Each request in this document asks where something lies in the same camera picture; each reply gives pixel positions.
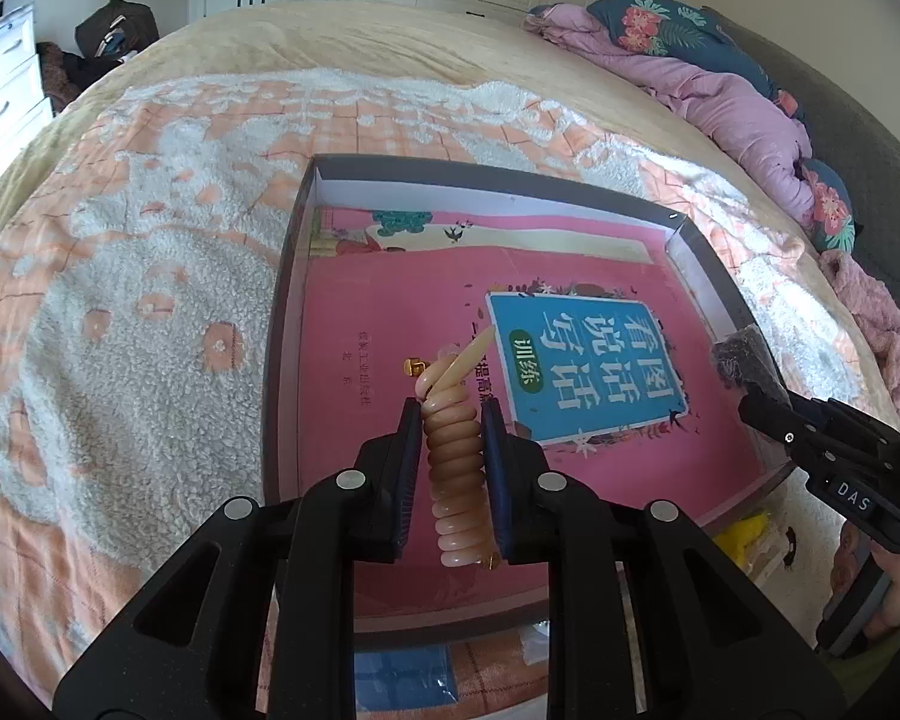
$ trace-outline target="black bag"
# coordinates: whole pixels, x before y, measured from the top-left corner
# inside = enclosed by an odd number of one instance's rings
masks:
[[[110,0],[74,30],[87,59],[119,59],[160,39],[154,11],[136,2]]]

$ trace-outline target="green oval label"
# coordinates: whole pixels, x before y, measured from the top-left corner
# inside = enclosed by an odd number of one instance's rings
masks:
[[[511,354],[514,356],[514,375],[520,389],[534,394],[543,389],[543,371],[533,346],[533,338],[526,330],[514,330],[509,335]]]

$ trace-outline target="pink flower print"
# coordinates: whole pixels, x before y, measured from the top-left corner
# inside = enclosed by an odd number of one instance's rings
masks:
[[[816,173],[813,173],[813,170],[807,170],[807,173],[813,176],[810,181],[814,197],[813,218],[823,222],[823,230],[826,234],[835,235],[844,226],[844,220],[850,215],[850,211],[847,210],[847,206],[840,199],[836,189],[817,181]]]
[[[653,13],[652,10],[631,6],[626,9],[623,23],[624,26],[635,29],[636,34],[655,35],[656,25],[662,20],[663,16],[660,16],[658,13]]]
[[[617,38],[617,43],[629,52],[645,53],[650,47],[650,37],[633,26],[628,26],[626,34]]]
[[[794,117],[794,113],[797,113],[797,108],[799,108],[797,98],[791,95],[786,89],[781,89],[776,93],[776,104],[791,119]]]

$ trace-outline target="blue label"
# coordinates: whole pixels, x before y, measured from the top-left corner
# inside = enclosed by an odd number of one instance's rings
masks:
[[[540,443],[582,440],[682,415],[683,387],[650,309],[635,300],[487,295],[514,421]],[[513,338],[533,342],[528,386]]]

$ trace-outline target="gray upholstered headboard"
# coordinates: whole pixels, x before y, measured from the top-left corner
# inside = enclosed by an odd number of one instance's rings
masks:
[[[855,220],[863,225],[853,257],[868,274],[886,282],[900,307],[900,141],[863,105],[792,53],[716,15],[741,49],[803,105],[814,156],[840,173]]]

